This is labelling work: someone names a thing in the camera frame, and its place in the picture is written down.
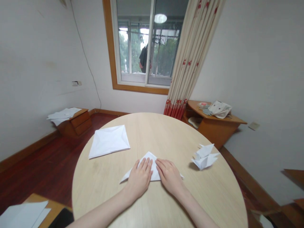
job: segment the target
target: forearm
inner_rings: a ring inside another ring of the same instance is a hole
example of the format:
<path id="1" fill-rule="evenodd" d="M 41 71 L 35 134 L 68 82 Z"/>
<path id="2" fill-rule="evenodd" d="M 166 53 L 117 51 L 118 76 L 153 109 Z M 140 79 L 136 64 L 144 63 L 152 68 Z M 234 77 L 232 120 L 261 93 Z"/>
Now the forearm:
<path id="1" fill-rule="evenodd" d="M 121 212 L 132 205 L 132 200 L 126 197 L 125 189 L 115 196 L 91 210 L 72 224 L 68 228 L 105 228 Z"/>
<path id="2" fill-rule="evenodd" d="M 188 190 L 182 191 L 176 198 L 186 209 L 197 228 L 219 228 Z"/>

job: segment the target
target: cloth bag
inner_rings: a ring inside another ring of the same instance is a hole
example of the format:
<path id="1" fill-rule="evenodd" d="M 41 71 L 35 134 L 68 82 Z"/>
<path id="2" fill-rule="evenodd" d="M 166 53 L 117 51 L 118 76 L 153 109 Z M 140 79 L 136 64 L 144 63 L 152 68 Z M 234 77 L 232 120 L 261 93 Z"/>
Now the cloth bag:
<path id="1" fill-rule="evenodd" d="M 214 101 L 208 110 L 217 118 L 224 119 L 231 111 L 232 107 L 224 102 Z"/>

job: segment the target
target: paper sheet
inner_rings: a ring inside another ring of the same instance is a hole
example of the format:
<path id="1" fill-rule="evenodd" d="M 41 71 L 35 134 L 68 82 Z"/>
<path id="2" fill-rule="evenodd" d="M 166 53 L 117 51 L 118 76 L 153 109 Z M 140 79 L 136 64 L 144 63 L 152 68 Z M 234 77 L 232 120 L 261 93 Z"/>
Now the paper sheet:
<path id="1" fill-rule="evenodd" d="M 61 124 L 62 122 L 68 120 L 73 117 L 75 113 L 79 112 L 81 109 L 79 108 L 66 108 L 60 112 L 55 112 L 47 116 L 47 119 L 50 119 L 56 126 Z"/>
<path id="2" fill-rule="evenodd" d="M 44 208 L 32 228 L 38 228 L 50 211 L 50 208 Z"/>
<path id="3" fill-rule="evenodd" d="M 146 153 L 145 156 L 139 161 L 139 164 L 141 163 L 141 161 L 142 161 L 144 158 L 146 158 L 146 159 L 147 159 L 147 158 L 153 159 L 153 163 L 152 163 L 152 167 L 151 167 L 151 170 L 153 170 L 153 174 L 152 174 L 152 176 L 151 176 L 151 181 L 160 181 L 160 180 L 161 180 L 161 177 L 159 176 L 159 173 L 158 173 L 158 171 L 157 171 L 157 169 L 156 169 L 156 163 L 155 163 L 157 157 L 149 151 L 149 152 Z M 130 170 L 124 175 L 124 177 L 121 179 L 120 183 L 123 182 L 125 179 L 129 178 L 130 173 L 131 173 L 131 170 L 132 170 L 132 169 L 130 169 Z"/>
<path id="4" fill-rule="evenodd" d="M 202 148 L 199 149 L 196 153 L 194 153 L 195 159 L 191 159 L 191 161 L 193 161 L 193 163 L 199 168 L 199 170 L 203 170 L 211 166 L 218 159 L 216 156 L 219 155 L 219 153 L 211 154 L 214 144 L 201 146 Z"/>
<path id="5" fill-rule="evenodd" d="M 48 201 L 10 206 L 0 216 L 1 228 L 32 228 Z"/>
<path id="6" fill-rule="evenodd" d="M 89 159 L 130 149 L 125 125 L 96 130 Z"/>

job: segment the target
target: curtain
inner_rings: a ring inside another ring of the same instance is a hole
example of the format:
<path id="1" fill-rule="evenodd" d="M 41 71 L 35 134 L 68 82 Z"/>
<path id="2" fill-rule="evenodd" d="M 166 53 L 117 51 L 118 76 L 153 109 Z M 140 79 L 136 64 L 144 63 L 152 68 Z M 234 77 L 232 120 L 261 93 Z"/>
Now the curtain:
<path id="1" fill-rule="evenodd" d="M 224 0 L 189 0 L 164 115 L 181 120 L 200 74 Z"/>

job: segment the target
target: wooden window frame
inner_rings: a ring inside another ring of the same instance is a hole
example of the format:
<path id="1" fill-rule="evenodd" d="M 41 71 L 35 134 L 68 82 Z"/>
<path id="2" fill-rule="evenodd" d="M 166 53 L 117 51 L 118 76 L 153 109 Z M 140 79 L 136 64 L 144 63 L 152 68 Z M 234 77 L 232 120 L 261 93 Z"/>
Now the wooden window frame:
<path id="1" fill-rule="evenodd" d="M 107 34 L 113 89 L 168 95 L 169 89 L 167 89 L 167 88 L 118 84 L 117 72 L 116 72 L 116 58 L 115 58 L 115 48 L 114 48 L 113 25 L 112 25 L 111 0 L 103 0 L 102 2 L 103 2 L 103 8 L 104 8 L 104 22 L 105 22 L 105 29 L 106 29 L 106 34 Z"/>

